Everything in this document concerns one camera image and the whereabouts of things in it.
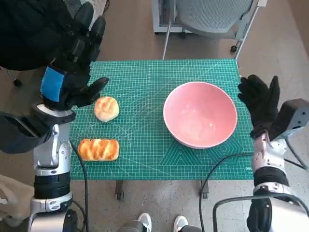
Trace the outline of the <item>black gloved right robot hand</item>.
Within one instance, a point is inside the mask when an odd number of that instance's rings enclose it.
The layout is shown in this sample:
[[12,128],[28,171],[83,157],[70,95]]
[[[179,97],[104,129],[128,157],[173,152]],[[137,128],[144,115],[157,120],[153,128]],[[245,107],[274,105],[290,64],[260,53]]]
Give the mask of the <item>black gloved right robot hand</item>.
[[242,77],[238,85],[238,98],[246,105],[253,125],[252,139],[269,132],[278,116],[280,97],[279,79],[273,76],[267,86],[257,75]]

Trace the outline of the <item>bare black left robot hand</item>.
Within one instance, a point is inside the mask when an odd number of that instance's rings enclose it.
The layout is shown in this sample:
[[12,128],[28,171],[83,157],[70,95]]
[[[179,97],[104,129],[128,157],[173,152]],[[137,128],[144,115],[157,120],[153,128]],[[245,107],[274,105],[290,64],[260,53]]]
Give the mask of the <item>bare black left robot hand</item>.
[[43,104],[52,110],[66,111],[72,107],[84,107],[95,102],[109,79],[101,77],[88,84],[90,64],[98,58],[106,21],[99,16],[92,23],[94,9],[84,3],[73,19],[70,31],[71,45],[47,66],[42,78]]

